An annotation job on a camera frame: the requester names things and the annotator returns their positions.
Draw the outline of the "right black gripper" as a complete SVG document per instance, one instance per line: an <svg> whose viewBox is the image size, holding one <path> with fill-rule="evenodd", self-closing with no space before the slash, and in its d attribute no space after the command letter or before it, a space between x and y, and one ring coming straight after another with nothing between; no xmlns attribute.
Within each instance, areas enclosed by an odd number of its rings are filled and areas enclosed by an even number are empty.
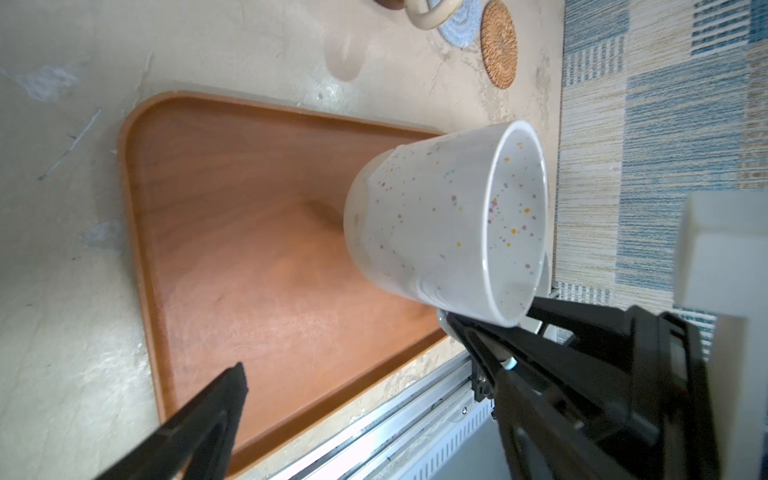
<svg viewBox="0 0 768 480"><path fill-rule="evenodd" d="M534 390L562 394L586 416L628 419L628 470L639 479L718 479L707 366L699 329L670 312L537 297L528 313L572 333L560 344L523 327L453 312L447 324L490 388L511 357Z"/></svg>

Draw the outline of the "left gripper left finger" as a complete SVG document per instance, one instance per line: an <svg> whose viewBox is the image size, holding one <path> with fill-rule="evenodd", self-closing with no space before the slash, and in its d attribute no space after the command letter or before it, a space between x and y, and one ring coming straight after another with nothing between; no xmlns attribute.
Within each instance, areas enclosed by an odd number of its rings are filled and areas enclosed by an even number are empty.
<svg viewBox="0 0 768 480"><path fill-rule="evenodd" d="M223 479L248 386L242 363L225 369L100 479Z"/></svg>

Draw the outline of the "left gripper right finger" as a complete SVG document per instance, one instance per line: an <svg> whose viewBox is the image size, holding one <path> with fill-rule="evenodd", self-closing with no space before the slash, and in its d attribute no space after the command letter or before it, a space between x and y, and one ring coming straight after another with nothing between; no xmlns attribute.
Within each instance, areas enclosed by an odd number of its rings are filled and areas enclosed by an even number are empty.
<svg viewBox="0 0 768 480"><path fill-rule="evenodd" d="M494 374L495 415L506 461L514 479L531 479L530 461L521 447L520 434L544 457L560 479L630 479L619 463L566 421L516 373L504 369Z"/></svg>

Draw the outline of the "white mug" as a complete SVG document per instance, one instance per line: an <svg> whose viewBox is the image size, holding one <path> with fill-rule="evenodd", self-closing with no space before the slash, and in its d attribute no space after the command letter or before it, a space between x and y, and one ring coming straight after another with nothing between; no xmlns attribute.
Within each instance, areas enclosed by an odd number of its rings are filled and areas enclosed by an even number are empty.
<svg viewBox="0 0 768 480"><path fill-rule="evenodd" d="M505 328L533 303L547 223L543 150L523 120L384 152L344 209L348 252L373 284Z"/></svg>

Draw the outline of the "woven rattan round coaster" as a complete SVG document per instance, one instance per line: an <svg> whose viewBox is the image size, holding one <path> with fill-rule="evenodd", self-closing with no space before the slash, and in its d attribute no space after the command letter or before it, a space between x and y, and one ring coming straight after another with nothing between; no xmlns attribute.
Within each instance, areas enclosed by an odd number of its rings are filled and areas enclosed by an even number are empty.
<svg viewBox="0 0 768 480"><path fill-rule="evenodd" d="M499 89L509 88L515 80L518 42L509 9L502 1L489 2L484 10L480 44L486 73Z"/></svg>

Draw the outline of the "blue grey braided coaster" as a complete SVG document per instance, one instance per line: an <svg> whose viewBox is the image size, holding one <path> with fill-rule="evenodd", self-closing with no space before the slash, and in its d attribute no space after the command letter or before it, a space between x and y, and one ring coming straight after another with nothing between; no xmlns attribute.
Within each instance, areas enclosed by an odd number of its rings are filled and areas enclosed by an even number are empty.
<svg viewBox="0 0 768 480"><path fill-rule="evenodd" d="M457 48L466 48L476 39L482 22L479 0L463 0L454 14L438 27L446 42Z"/></svg>

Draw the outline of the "beige cream mug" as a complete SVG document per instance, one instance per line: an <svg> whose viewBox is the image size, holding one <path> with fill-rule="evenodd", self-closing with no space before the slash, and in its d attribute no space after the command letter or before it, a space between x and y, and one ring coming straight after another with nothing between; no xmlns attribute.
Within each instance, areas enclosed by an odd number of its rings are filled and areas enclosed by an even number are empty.
<svg viewBox="0 0 768 480"><path fill-rule="evenodd" d="M404 10L410 23L420 30L432 30L449 20L461 7L462 0L443 0L422 11L420 2L413 0L376 0L386 9Z"/></svg>

